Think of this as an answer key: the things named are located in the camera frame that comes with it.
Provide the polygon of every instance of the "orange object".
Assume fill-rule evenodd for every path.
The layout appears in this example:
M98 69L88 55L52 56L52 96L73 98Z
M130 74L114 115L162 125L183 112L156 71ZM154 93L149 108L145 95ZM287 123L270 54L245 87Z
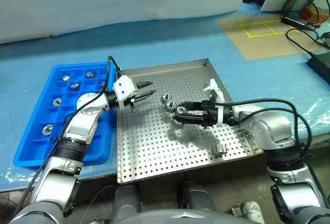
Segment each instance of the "orange object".
M319 7L317 8L319 11L319 22L324 22L328 17L328 14L325 10ZM310 24L315 24L318 21L318 14L314 6L304 6L301 10L299 10L298 14L301 19L308 21Z

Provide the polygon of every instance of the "white cable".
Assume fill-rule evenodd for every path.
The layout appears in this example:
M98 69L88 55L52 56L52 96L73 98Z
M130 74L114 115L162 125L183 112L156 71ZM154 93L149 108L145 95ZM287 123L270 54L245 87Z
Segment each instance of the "white cable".
M89 208L91 208L91 206L92 206L93 202L95 201L95 199L97 198L97 196L98 196L103 190L105 190L106 188L109 188L109 187L114 187L114 188L116 188L116 189L118 188L117 186L110 184L110 185L104 186L101 190L99 190L99 191L96 193L96 195L93 197L91 203L88 205L88 207L87 207L87 209L86 209L86 211L85 211L85 213L84 213L84 215L83 215L81 221L79 222L79 224L81 224L81 223L83 222L84 218L85 218L86 215L87 215L87 212L89 211Z

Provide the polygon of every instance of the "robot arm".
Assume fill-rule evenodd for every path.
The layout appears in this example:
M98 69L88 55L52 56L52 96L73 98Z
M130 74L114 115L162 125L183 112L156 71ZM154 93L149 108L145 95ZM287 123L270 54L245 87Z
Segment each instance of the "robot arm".
M63 215L73 211L73 204L80 182L83 158L97 129L97 120L103 112L118 107L120 110L150 97L155 90L136 96L138 89L152 82L134 83L122 75L113 85L112 91L105 91L100 97L81 109L68 124L54 154L35 187L30 205L21 210L11 223L62 223ZM98 94L86 93L77 101L77 109L93 100Z
M218 86L211 80L210 87L205 90L211 90L210 100L178 104L178 107L188 111L202 111L201 115L181 113L173 118L183 124L197 124L204 128L228 124L246 130L265 153L268 172L275 182L271 192L281 220L299 224L330 222L328 203L312 168L304 163L300 144L292 138L290 121L270 111L260 112L245 120L262 107L255 104L217 106L215 100L223 97L218 94Z

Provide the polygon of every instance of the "stainless steel tray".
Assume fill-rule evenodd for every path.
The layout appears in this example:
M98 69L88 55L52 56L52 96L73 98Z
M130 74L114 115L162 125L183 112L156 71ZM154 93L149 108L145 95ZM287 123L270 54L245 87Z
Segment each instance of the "stainless steel tray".
M152 81L147 89L157 92L130 108L118 111L118 183L126 183L224 163L253 156L262 151L246 132L223 125L208 128L185 125L175 129L171 114L160 102L162 93L170 93L177 102L207 99L204 85L214 78L226 102L232 102L208 59L124 70L135 81ZM220 142L227 154L216 156L213 147Z

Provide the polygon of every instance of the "white backdrop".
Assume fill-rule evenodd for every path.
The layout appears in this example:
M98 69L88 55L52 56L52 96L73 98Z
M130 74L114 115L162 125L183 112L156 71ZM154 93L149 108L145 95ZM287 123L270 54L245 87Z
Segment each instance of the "white backdrop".
M207 16L242 0L0 0L0 43L111 23Z

